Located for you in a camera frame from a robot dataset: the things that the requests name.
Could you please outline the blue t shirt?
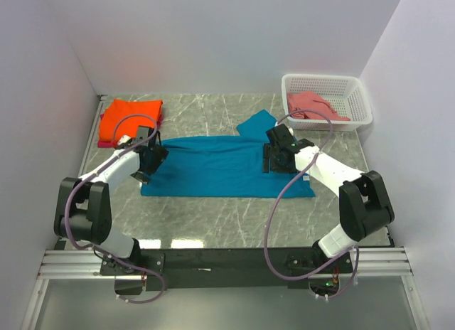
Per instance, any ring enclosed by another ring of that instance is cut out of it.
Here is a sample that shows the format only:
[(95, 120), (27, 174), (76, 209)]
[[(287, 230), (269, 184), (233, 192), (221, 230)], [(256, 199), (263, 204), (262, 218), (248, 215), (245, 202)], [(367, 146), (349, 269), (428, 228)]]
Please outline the blue t shirt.
[(309, 176), (290, 188), (293, 174), (263, 172), (266, 132), (276, 119), (266, 110), (237, 126), (236, 136), (165, 139), (168, 156), (151, 181), (141, 187), (146, 197), (311, 198)]

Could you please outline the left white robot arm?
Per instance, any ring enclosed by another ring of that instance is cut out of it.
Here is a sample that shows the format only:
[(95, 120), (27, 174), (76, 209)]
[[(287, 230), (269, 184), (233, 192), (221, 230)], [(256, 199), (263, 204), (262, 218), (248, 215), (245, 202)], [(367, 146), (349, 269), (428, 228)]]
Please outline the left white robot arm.
[(118, 268), (125, 274), (138, 272), (144, 261), (139, 241), (112, 225), (110, 194), (129, 177), (147, 185), (167, 156), (160, 132), (153, 127), (140, 126), (135, 137), (123, 136), (111, 157), (96, 169), (62, 180), (54, 233), (74, 243), (84, 242), (82, 249), (93, 245), (116, 257)]

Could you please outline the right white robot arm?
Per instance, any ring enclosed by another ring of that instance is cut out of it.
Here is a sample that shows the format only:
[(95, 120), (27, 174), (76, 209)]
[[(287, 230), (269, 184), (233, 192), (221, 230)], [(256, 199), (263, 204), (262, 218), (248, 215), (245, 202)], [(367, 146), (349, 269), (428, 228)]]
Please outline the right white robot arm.
[(266, 169), (281, 174), (305, 172), (338, 198), (339, 223), (315, 244), (312, 264), (316, 270), (330, 271), (342, 251), (393, 222), (395, 214), (378, 172), (351, 168), (325, 154), (313, 142), (295, 140), (283, 124), (266, 131), (266, 135)]

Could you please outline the pink t shirt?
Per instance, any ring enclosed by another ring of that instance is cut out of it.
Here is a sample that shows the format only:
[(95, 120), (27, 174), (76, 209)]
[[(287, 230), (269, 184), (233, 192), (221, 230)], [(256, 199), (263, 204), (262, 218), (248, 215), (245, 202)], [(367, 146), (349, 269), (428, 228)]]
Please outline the pink t shirt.
[(327, 117), (331, 121), (350, 121), (350, 118), (340, 116), (328, 100), (311, 91), (288, 93), (287, 104), (290, 116), (295, 119), (324, 120)]

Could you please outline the folded magenta t shirt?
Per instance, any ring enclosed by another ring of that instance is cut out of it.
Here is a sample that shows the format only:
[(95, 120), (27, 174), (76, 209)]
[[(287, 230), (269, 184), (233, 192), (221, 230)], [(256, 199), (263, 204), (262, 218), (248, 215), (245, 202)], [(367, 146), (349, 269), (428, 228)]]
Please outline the folded magenta t shirt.
[(121, 117), (106, 117), (101, 114), (99, 125), (99, 140), (97, 146), (99, 148), (112, 148), (120, 139), (121, 136), (128, 135), (135, 137), (138, 126), (149, 126), (153, 123), (144, 117), (132, 117), (124, 121), (116, 133), (115, 140), (112, 140), (114, 128), (117, 126)]

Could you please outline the folded orange t shirt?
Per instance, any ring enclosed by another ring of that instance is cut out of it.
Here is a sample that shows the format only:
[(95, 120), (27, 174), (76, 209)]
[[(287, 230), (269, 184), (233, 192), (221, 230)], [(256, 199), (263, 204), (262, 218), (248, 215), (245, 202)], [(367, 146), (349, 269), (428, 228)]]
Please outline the folded orange t shirt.
[(162, 106), (162, 100), (133, 102), (114, 99), (100, 120), (99, 140), (118, 142), (124, 135), (135, 137), (140, 126), (154, 127), (150, 117), (158, 122), (162, 115)]

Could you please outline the white plastic basket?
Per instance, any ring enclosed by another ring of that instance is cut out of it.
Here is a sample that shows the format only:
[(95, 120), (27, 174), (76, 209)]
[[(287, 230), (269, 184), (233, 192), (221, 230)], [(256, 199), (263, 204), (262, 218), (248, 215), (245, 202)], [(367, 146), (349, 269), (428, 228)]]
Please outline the white plastic basket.
[(282, 77), (282, 104), (289, 113), (288, 95), (312, 92), (330, 102), (331, 107), (347, 121), (333, 120), (335, 131), (350, 132), (373, 121), (370, 102), (362, 82), (352, 76), (286, 74)]

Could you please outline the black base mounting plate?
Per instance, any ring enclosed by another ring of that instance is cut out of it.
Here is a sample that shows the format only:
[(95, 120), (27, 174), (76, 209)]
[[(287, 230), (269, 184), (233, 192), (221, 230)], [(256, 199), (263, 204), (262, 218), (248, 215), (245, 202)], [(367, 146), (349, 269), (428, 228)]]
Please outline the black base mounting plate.
[[(323, 264), (312, 247), (273, 247), (269, 258), (277, 271), (297, 277)], [(141, 266), (166, 281), (168, 289), (276, 287), (307, 289), (309, 281), (288, 282), (268, 268), (262, 248), (143, 249)]]

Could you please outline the aluminium frame rail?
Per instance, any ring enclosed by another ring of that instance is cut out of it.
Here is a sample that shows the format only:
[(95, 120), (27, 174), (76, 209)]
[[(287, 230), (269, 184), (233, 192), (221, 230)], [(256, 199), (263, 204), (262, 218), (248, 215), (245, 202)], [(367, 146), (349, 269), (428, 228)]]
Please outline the aluminium frame rail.
[[(102, 276), (101, 259), (83, 250), (48, 250), (45, 252), (37, 278), (39, 280), (113, 280)], [(413, 271), (402, 247), (360, 249), (358, 277), (412, 276)]]

